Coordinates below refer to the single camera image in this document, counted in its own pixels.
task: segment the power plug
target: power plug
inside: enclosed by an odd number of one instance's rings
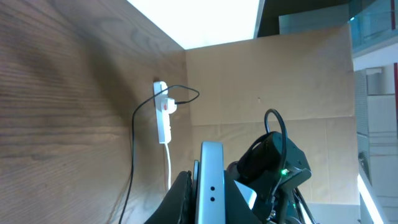
[[[158,94],[166,88],[166,82],[155,82],[154,94]],[[167,90],[155,97],[157,133],[159,135],[159,143],[161,144],[167,144],[172,140],[169,114],[172,114],[177,110],[175,100],[173,98],[169,98],[168,93],[169,91]]]

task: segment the black power cord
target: black power cord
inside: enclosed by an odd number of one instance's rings
[[[317,224],[317,222],[315,221],[315,219],[313,218],[313,216],[312,216],[312,214],[311,214],[311,211],[310,211],[310,209],[309,209],[307,203],[305,203],[305,200],[304,200],[303,195],[301,194],[299,188],[296,187],[296,188],[294,189],[294,191],[295,191],[295,196],[297,197],[297,199],[299,200],[299,202],[301,203],[301,205],[303,205],[303,208],[304,208],[304,210],[305,210],[305,213],[307,213],[307,215],[308,215],[308,217],[310,218],[311,222],[312,222],[313,224]]]
[[[270,133],[269,125],[268,125],[268,116],[271,113],[273,113],[275,115],[275,117],[277,118],[277,120],[279,122],[279,126],[280,126],[280,131],[282,132],[282,154],[281,154],[281,158],[280,158],[279,165],[278,165],[279,180],[275,184],[275,187],[274,187],[274,189],[271,192],[271,195],[274,196],[276,190],[278,189],[278,186],[279,186],[280,182],[282,181],[282,170],[285,169],[285,165],[286,165],[287,131],[286,131],[285,122],[282,119],[282,117],[279,114],[279,112],[277,110],[275,110],[275,109],[269,109],[269,110],[267,110],[266,114],[264,115],[264,126],[266,127],[267,134]]]
[[[294,190],[292,191],[292,193],[293,193],[293,196],[294,196],[294,204],[295,204],[295,209],[296,209],[296,212],[297,212],[298,220],[300,221],[300,223],[305,223],[303,211],[302,211],[302,208],[301,208],[301,205],[300,205],[300,199],[299,199],[299,197],[297,196],[297,194],[295,193]]]
[[[188,100],[188,101],[176,102],[176,103],[175,103],[176,105],[182,105],[182,104],[185,104],[185,103],[192,102],[193,100],[195,100],[196,98],[198,98],[199,95],[200,95],[199,91],[198,91],[198,90],[195,90],[195,89],[193,89],[193,88],[189,88],[189,87],[183,86],[183,85],[172,85],[172,86],[169,86],[169,87],[167,87],[166,89],[164,89],[164,90],[162,90],[162,91],[156,93],[155,95],[151,96],[150,98],[146,99],[144,102],[142,102],[140,105],[138,105],[138,107],[137,107],[137,108],[134,110],[134,112],[132,113],[132,119],[131,119],[131,144],[132,144],[132,147],[131,147],[131,175],[130,175],[130,184],[129,184],[129,189],[127,190],[127,197],[126,197],[126,201],[124,202],[122,214],[120,215],[119,224],[122,223],[124,211],[126,210],[126,207],[127,207],[127,202],[128,202],[128,200],[129,200],[130,191],[131,191],[132,177],[133,177],[133,174],[134,174],[134,154],[135,154],[135,150],[136,150],[136,148],[134,147],[134,118],[136,117],[136,113],[137,113],[137,111],[139,110],[139,108],[141,108],[142,106],[144,106],[144,105],[145,105],[146,103],[148,103],[151,99],[155,98],[156,96],[159,96],[159,95],[162,94],[164,91],[171,90],[171,89],[176,88],[176,87],[184,88],[184,89],[191,90],[191,91],[194,91],[195,93],[197,93],[197,96],[195,96],[193,99]]]

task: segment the light fixture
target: light fixture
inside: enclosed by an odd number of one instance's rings
[[[362,168],[359,168],[358,189],[374,224],[387,223],[386,216],[378,204],[376,196],[373,194],[372,186]]]

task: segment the black cable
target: black cable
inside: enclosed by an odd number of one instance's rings
[[[182,104],[185,104],[185,103],[190,103],[190,102],[194,101],[195,99],[197,99],[197,98],[199,97],[199,95],[200,95],[200,93],[199,93],[198,90],[195,90],[195,89],[193,89],[193,88],[189,88],[189,87],[187,87],[187,86],[185,86],[184,88],[187,89],[187,90],[194,91],[195,93],[198,93],[198,94],[197,94],[194,98],[192,98],[191,100],[175,102],[176,105],[182,105]]]
[[[294,190],[292,192],[293,192],[293,196],[294,196],[295,209],[297,211],[298,219],[300,220],[300,223],[305,223],[303,211],[300,206],[300,199]]]
[[[249,147],[248,152],[251,152],[254,149],[254,146],[257,146],[258,144],[262,143],[264,140],[267,139],[269,135],[268,134],[263,134],[259,138],[257,138]]]
[[[197,94],[197,96],[194,97],[192,100],[176,102],[175,104],[180,104],[180,105],[182,105],[182,104],[185,104],[185,103],[189,103],[189,102],[191,102],[191,101],[193,101],[193,100],[195,100],[196,98],[199,97],[199,91],[198,91],[198,90],[194,90],[193,88],[189,88],[189,87],[183,86],[183,85],[172,85],[172,86],[169,86],[169,87],[167,87],[166,89],[164,89],[164,90],[162,90],[162,91],[156,93],[155,95],[151,96],[150,98],[146,99],[144,102],[142,102],[140,105],[138,105],[138,107],[137,107],[137,108],[134,110],[134,112],[132,113],[132,119],[131,119],[131,144],[132,144],[132,148],[131,148],[131,175],[130,175],[130,184],[129,184],[129,189],[127,190],[127,197],[126,197],[126,201],[124,202],[122,214],[120,215],[119,224],[122,223],[124,211],[126,210],[126,207],[127,207],[127,202],[128,202],[128,200],[129,200],[130,191],[131,191],[132,177],[133,177],[133,174],[134,174],[134,153],[135,153],[135,150],[136,150],[136,148],[134,147],[134,118],[135,118],[135,116],[136,116],[136,113],[137,113],[137,111],[139,110],[139,108],[141,108],[142,106],[144,106],[144,104],[148,103],[148,101],[150,101],[151,99],[155,98],[156,96],[159,96],[159,95],[162,94],[164,91],[171,90],[171,89],[176,88],[176,87],[184,88],[184,89],[187,89],[187,90],[192,90],[192,91],[194,91],[194,92],[196,92],[196,93],[198,93],[198,94]]]
[[[287,216],[287,203],[289,201],[289,197],[285,192],[280,194],[280,198],[278,200],[277,208],[276,210],[276,219],[278,220],[278,223],[285,223],[286,216]]]
[[[287,131],[286,131],[285,122],[282,119],[282,117],[280,116],[279,112],[275,109],[269,109],[269,110],[267,110],[266,114],[264,115],[264,126],[266,127],[267,134],[270,133],[269,125],[268,125],[268,116],[271,113],[273,113],[275,115],[275,117],[277,118],[277,120],[279,122],[279,126],[280,126],[280,131],[282,132],[282,154],[281,154],[281,158],[280,158],[279,165],[278,165],[279,180],[275,184],[275,187],[271,192],[271,195],[274,196],[276,190],[278,189],[280,182],[282,181],[282,170],[285,169],[285,165],[286,165]]]
[[[312,222],[313,224],[317,224],[316,221],[315,221],[315,219],[313,218],[313,216],[312,216],[312,214],[311,214],[311,211],[310,211],[310,209],[309,209],[307,203],[305,203],[305,200],[304,200],[303,195],[301,194],[299,188],[296,187],[294,190],[296,191],[296,195],[297,195],[297,197],[298,197],[298,200],[299,200],[300,203],[303,205],[304,210],[305,210],[305,213],[307,213],[307,215],[308,215],[308,217],[310,218],[311,222]]]

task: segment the cardboard panel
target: cardboard panel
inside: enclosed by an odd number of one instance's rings
[[[359,204],[356,183],[359,167],[358,145],[355,125],[355,118],[326,119],[330,198],[340,204]]]
[[[356,133],[352,132],[355,130],[354,118],[296,120],[285,121],[285,124],[289,138],[305,153],[313,173],[312,177],[300,186],[306,201],[358,204]],[[280,131],[276,121],[270,122],[270,128]],[[229,163],[239,160],[253,141],[264,133],[263,122],[194,126],[194,154],[196,158],[200,157],[198,149],[202,141],[221,141],[224,144],[224,166],[227,167]]]
[[[192,124],[261,122],[269,108],[285,120],[353,116],[350,43],[344,26],[188,50],[188,84],[202,93]]]

